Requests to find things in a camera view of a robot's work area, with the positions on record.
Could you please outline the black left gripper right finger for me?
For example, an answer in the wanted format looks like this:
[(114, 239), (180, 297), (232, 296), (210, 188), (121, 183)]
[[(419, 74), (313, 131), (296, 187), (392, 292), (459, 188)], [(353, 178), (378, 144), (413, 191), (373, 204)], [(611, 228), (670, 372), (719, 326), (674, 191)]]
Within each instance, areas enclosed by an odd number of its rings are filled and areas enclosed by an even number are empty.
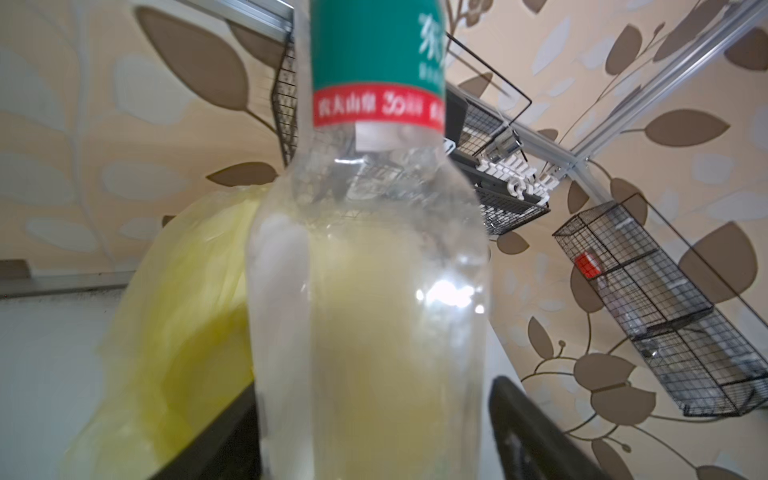
[(494, 378), (488, 413), (504, 479), (609, 478), (508, 377)]

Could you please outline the yellow plastic bin liner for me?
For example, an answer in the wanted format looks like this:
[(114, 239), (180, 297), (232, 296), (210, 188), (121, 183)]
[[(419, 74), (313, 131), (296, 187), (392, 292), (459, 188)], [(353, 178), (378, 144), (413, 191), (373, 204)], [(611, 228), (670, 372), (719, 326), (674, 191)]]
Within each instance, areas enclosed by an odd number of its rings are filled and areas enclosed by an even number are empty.
[(104, 394), (61, 478), (147, 479), (252, 386), (244, 254), (267, 193), (209, 193), (159, 232), (100, 345)]

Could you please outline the red cap item in basket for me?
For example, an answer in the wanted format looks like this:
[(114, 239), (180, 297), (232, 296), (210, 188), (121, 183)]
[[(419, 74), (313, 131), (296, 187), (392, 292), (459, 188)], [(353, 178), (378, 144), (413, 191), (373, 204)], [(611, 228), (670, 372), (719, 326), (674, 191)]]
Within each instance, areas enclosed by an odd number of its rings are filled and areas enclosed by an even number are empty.
[(587, 280), (595, 279), (604, 273), (604, 265), (594, 251), (585, 251), (575, 257), (574, 266)]

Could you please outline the clear bottle green red label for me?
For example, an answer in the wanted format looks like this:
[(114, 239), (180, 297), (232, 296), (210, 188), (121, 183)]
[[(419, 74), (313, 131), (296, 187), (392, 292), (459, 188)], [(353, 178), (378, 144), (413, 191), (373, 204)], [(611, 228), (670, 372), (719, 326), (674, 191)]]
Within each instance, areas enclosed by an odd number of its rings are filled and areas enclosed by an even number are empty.
[(489, 249), (444, 147), (444, 8), (296, 13), (299, 147), (245, 255), (263, 475), (473, 479)]

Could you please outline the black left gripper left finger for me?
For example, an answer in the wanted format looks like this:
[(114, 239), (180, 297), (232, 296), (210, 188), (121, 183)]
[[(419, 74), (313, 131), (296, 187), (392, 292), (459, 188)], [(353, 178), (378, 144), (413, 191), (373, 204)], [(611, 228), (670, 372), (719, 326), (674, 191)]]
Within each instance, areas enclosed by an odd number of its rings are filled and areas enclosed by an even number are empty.
[(152, 479), (260, 479), (261, 475), (257, 401), (251, 383)]

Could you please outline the black white tool in basket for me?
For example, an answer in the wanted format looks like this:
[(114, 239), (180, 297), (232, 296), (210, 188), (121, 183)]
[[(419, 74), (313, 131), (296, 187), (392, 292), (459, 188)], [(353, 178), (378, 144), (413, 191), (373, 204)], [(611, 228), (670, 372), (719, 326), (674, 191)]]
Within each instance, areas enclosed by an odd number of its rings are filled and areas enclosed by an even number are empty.
[(537, 169), (510, 122), (455, 87), (447, 88), (446, 100), (449, 158), (477, 174), (477, 185), (546, 207), (549, 190), (537, 179)]

